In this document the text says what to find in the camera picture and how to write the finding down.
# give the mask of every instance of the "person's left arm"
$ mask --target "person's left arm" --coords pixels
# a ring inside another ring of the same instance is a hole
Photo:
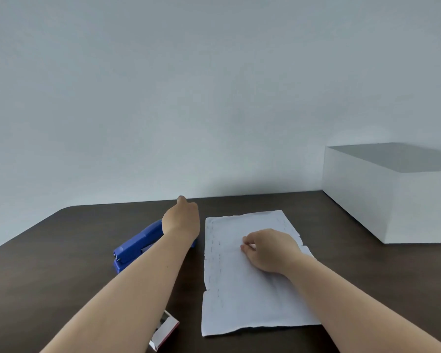
[[[199,234],[196,203],[179,196],[162,228],[164,235],[78,311],[41,353],[139,353],[147,348]]]

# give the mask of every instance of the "sheet of paper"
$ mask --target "sheet of paper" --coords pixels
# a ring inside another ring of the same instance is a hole
[[[255,268],[240,251],[243,236],[265,228],[288,233],[312,256],[282,210],[206,219],[203,336],[244,327],[320,324],[288,279]]]

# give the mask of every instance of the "person's right arm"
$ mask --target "person's right arm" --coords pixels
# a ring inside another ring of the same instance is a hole
[[[288,234],[264,229],[243,242],[241,250],[253,265],[291,280],[341,353],[441,353],[439,341],[302,254]]]

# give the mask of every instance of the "stapler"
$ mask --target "stapler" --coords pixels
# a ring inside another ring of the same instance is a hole
[[[127,242],[117,247],[113,251],[114,262],[113,266],[117,273],[123,271],[129,266],[135,259],[145,253],[150,247],[159,240],[163,235],[162,231],[162,220],[157,220],[156,222],[149,225],[139,234],[130,238]],[[193,248],[196,244],[196,240],[193,242],[191,247]]]

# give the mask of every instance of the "tabletop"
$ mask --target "tabletop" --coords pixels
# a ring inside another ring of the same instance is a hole
[[[441,244],[384,245],[322,191],[194,201],[201,233],[167,306],[179,328],[160,352],[338,352],[322,326],[201,336],[205,219],[276,209],[317,260],[441,341]],[[113,249],[174,203],[68,207],[0,246],[0,353],[39,352],[116,275]]]

